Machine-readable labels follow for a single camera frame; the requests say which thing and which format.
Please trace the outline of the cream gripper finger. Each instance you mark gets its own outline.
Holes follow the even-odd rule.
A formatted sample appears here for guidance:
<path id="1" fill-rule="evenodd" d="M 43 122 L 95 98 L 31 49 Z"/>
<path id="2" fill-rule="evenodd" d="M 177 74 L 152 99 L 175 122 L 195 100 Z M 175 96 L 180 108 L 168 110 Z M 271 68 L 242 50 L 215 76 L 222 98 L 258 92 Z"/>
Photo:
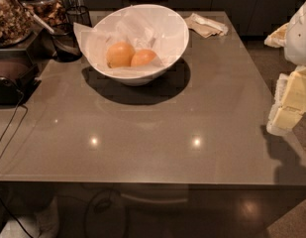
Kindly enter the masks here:
<path id="1" fill-rule="evenodd" d="M 287 28 L 288 24 L 283 24 L 277 30 L 268 35 L 267 38 L 264 40 L 264 43 L 272 48 L 284 48 L 286 43 Z"/>

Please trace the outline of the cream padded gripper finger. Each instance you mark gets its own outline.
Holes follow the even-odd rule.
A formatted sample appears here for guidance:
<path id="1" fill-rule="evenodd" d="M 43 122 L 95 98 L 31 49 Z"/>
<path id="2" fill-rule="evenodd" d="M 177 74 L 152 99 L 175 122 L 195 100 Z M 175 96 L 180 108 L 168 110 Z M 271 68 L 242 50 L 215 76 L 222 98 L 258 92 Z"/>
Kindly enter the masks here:
<path id="1" fill-rule="evenodd" d="M 305 113 L 306 66 L 299 65 L 289 75 L 282 73 L 279 76 L 266 130 L 275 136 L 285 136 Z"/>

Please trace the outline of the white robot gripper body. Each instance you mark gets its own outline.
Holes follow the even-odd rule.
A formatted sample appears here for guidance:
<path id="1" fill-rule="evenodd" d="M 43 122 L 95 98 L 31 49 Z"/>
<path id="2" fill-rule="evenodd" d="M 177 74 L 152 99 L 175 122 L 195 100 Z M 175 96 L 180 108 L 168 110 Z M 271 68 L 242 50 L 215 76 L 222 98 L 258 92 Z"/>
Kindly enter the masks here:
<path id="1" fill-rule="evenodd" d="M 306 1 L 288 23 L 284 54 L 288 61 L 306 66 Z"/>

